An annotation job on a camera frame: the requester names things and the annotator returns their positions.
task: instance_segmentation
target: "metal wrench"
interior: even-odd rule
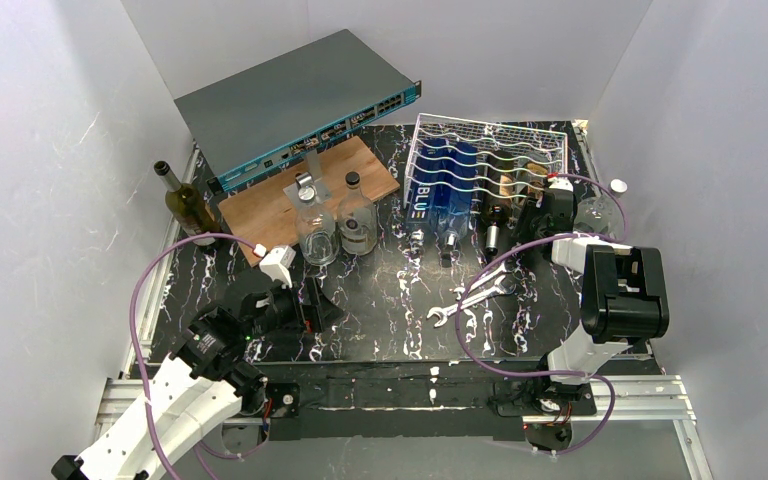
[[[472,284],[472,288],[470,288],[470,291],[473,291],[476,288],[489,282],[490,280],[493,280],[494,278],[496,278],[497,275],[501,275],[503,273],[511,273],[515,269],[516,269],[516,262],[509,258],[504,262],[502,262],[502,264],[496,267],[492,272],[489,272],[487,275],[484,275],[483,277],[476,280],[476,282]],[[466,289],[464,287],[455,287],[451,291],[454,292],[455,294],[455,300],[460,300],[464,292],[466,291]]]
[[[515,290],[516,281],[513,279],[513,277],[501,275],[496,278],[496,281],[493,282],[492,287],[482,290],[475,295],[465,299],[461,305],[461,310],[464,308],[469,308],[477,303],[481,303],[490,297],[495,297],[496,295],[510,295],[511,293],[514,293]],[[427,320],[432,317],[437,317],[438,320],[434,323],[434,328],[439,328],[445,325],[447,321],[449,321],[449,316],[455,313],[457,309],[457,303],[446,308],[431,307],[431,309],[428,310],[428,314],[425,315],[425,318]]]

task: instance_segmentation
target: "tabletop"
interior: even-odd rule
[[[566,132],[568,171],[589,175],[571,122],[518,125]],[[368,126],[357,136],[401,183],[413,128]],[[216,207],[224,196],[209,193],[206,182],[213,173],[208,163],[209,159],[198,158],[192,183],[205,192],[213,212],[220,215]],[[575,189],[577,194],[592,194],[584,184],[576,184]],[[450,320],[434,328],[433,321],[426,321],[425,316],[431,307],[454,303],[450,289],[463,285],[480,271],[484,265],[483,229],[476,227],[473,218],[457,260],[451,268],[444,268],[433,241],[418,258],[409,254],[401,190],[377,202],[377,210],[380,238],[373,252],[357,257],[341,251],[327,267],[307,265],[297,254],[291,268],[296,280],[302,275],[317,277],[324,294],[344,310],[344,315],[325,325],[323,333],[282,332],[256,338],[247,351],[250,361],[392,362],[465,357],[455,337],[454,323]],[[510,234],[510,228],[504,230],[501,251],[514,245]],[[560,345],[578,325],[580,275],[548,261],[528,265],[522,259],[517,262],[514,275],[519,287],[513,295],[495,297],[464,312],[466,340],[479,357],[536,359]],[[192,244],[179,249],[166,280],[150,361],[162,360],[196,312],[211,301],[231,295],[240,272],[248,268],[237,245],[213,254],[204,254]]]

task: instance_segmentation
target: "wooden board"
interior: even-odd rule
[[[358,137],[329,148],[319,159],[323,181],[331,190],[331,199],[325,203],[331,213],[336,214],[337,204],[346,196],[346,174],[351,171],[360,174],[361,189],[373,202],[399,189],[399,182]],[[219,211],[231,232],[252,243],[262,243],[267,249],[298,243],[296,209],[284,194],[284,187],[306,171],[307,163],[302,162],[220,202]],[[257,265],[260,259],[250,249],[242,250],[249,264]]]

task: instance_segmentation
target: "gray wall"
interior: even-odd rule
[[[122,3],[174,97],[348,28],[423,81],[423,98],[385,120],[414,123],[587,117],[651,0]]]
[[[189,150],[118,0],[0,1],[0,479],[89,444]]]
[[[593,113],[631,241],[661,248],[680,374],[718,478],[768,478],[768,2],[655,0]]]

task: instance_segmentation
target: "dark brown bottle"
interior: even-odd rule
[[[513,155],[504,150],[497,150],[493,153],[496,156],[488,155],[487,163],[500,170],[514,169]],[[488,257],[494,257],[499,253],[498,242],[501,228],[511,218],[513,208],[512,195],[515,193],[514,183],[516,179],[513,173],[499,172],[489,167],[487,168],[487,178],[491,181],[485,181],[484,188],[495,195],[484,193],[484,202],[481,205],[481,220],[487,226],[484,253]]]
[[[219,222],[210,213],[207,204],[204,202],[201,193],[189,183],[181,183],[178,177],[172,173],[169,164],[166,162],[157,162],[154,164],[154,173],[156,173],[166,185],[166,207],[172,212],[172,216],[181,228],[187,232],[187,235],[194,236],[202,233],[221,233],[222,227]],[[196,240],[196,245],[203,248],[214,247],[217,243],[215,238],[202,238]]]

